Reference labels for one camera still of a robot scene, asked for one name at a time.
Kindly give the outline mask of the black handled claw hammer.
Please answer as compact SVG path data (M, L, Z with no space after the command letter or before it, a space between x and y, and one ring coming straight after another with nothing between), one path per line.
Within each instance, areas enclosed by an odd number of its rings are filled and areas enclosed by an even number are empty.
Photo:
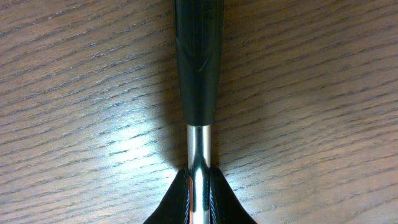
M187 124L189 222L210 223L211 126L221 73L224 2L175 0L175 43Z

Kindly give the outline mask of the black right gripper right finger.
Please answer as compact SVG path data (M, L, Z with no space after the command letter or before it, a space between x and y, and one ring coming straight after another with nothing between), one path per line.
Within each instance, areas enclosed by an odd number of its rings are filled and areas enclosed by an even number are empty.
M211 224L256 224L240 204L219 168L211 168Z

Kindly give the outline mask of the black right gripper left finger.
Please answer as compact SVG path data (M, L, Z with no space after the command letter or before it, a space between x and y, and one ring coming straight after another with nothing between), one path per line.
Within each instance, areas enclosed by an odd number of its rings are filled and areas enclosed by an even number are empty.
M144 224L187 224L189 208L188 171L181 169L177 172L159 206Z

